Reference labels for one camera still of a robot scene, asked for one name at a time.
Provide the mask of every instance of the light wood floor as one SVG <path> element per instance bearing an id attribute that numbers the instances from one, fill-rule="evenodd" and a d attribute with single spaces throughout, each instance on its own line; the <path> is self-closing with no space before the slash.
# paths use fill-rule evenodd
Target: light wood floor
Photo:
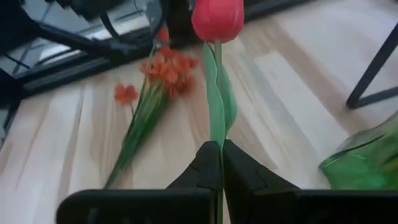
<path id="1" fill-rule="evenodd" d="M 398 110 L 398 98 L 345 108 L 397 12 L 393 0 L 320 0 L 248 23 L 224 46 L 239 106 L 228 137 L 293 184 L 327 188 L 319 163 Z M 366 94 L 398 85 L 397 61 L 394 52 Z M 194 73 L 195 91 L 169 108 L 120 188 L 168 186 L 208 140 L 203 67 Z M 114 85 L 142 80 L 136 62 L 22 102 L 0 152 L 0 223 L 53 223 L 67 195 L 103 186 L 131 119 Z"/>

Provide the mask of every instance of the tulip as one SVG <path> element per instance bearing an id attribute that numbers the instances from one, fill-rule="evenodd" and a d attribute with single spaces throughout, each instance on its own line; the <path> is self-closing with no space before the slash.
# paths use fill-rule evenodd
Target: tulip
<path id="1" fill-rule="evenodd" d="M 243 0 L 197 0 L 192 25 L 201 40 L 229 42 L 243 28 Z"/>

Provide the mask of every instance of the flower stem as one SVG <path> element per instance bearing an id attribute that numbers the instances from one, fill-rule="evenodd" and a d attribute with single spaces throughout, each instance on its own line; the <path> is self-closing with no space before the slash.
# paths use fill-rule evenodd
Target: flower stem
<path id="1" fill-rule="evenodd" d="M 215 42 L 215 60 L 217 66 L 217 79 L 220 76 L 220 72 L 223 70 L 223 59 L 222 59 L 221 41 L 216 40 Z M 224 159 L 223 159 L 223 146 L 220 146 L 220 171 L 221 171 L 221 188 L 218 190 L 217 199 L 217 223 L 223 223 L 223 203 L 224 203 Z"/>

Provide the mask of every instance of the green glass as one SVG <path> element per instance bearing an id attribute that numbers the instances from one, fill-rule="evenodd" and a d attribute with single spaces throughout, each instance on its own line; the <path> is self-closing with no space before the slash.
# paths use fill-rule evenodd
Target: green glass
<path id="1" fill-rule="evenodd" d="M 320 168 L 333 189 L 398 189 L 398 113 L 348 138 Z"/>

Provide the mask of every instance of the black table leg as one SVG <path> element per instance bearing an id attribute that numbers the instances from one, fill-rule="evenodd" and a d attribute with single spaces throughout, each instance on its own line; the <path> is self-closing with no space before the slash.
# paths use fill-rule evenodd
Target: black table leg
<path id="1" fill-rule="evenodd" d="M 364 75 L 354 88 L 353 92 L 347 99 L 346 105 L 350 109 L 360 108 L 362 106 L 369 105 L 381 100 L 391 98 L 398 95 L 398 87 L 394 87 L 388 90 L 383 90 L 379 93 L 375 93 L 364 98 L 361 98 L 362 94 L 368 88 L 374 77 L 379 73 L 381 67 L 385 64 L 387 59 L 393 53 L 398 45 L 398 24 L 394 30 L 390 33 L 385 43 L 380 48 L 379 52 L 373 58 L 368 69 L 366 69 Z"/>

